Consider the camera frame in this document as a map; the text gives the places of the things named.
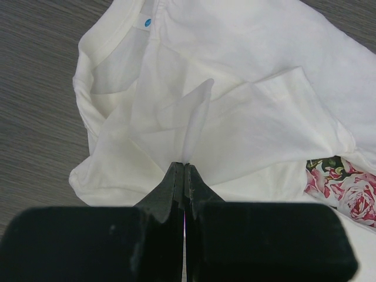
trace wrinkled fabric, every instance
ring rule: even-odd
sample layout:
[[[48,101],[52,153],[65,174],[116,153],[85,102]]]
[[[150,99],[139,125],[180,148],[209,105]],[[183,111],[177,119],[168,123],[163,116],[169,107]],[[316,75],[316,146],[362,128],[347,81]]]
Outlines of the wrinkled fabric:
[[[73,85],[89,156],[69,182],[92,206],[137,203],[171,162],[234,201],[309,202],[311,159],[376,174],[376,56],[299,1],[114,0]],[[369,281],[376,235],[342,221]]]

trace blue tag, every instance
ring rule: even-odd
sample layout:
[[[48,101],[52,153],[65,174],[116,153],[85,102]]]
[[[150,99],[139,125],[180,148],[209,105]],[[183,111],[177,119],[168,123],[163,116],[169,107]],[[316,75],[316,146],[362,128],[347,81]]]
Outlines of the blue tag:
[[[145,22],[145,27],[147,28],[151,23],[152,23],[152,19],[148,19],[148,20]]]

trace floral print fabric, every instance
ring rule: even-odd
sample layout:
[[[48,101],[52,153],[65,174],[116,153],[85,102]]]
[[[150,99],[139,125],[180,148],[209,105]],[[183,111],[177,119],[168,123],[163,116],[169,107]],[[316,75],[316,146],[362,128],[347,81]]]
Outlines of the floral print fabric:
[[[376,176],[335,156],[307,162],[305,192],[364,225],[376,228]]]

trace white t-shirt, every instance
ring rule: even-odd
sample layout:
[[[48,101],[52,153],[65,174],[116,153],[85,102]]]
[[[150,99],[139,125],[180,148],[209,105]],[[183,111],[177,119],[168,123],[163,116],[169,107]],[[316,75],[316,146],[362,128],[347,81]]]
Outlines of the white t-shirt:
[[[73,84],[90,156],[69,181],[89,205],[137,203],[171,162],[235,201],[309,202],[309,159],[376,174],[376,56],[299,1],[114,0]],[[340,218],[372,281],[376,233]]]

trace white fabric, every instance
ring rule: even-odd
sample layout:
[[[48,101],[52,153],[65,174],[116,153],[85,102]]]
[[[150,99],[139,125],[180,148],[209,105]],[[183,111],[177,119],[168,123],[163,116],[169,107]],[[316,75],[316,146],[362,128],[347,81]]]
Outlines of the white fabric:
[[[171,162],[238,201],[307,201],[309,159],[376,174],[376,56],[296,0],[114,0],[73,84],[90,156],[69,181],[89,205],[137,203]],[[376,234],[340,218],[354,281],[373,281]]]

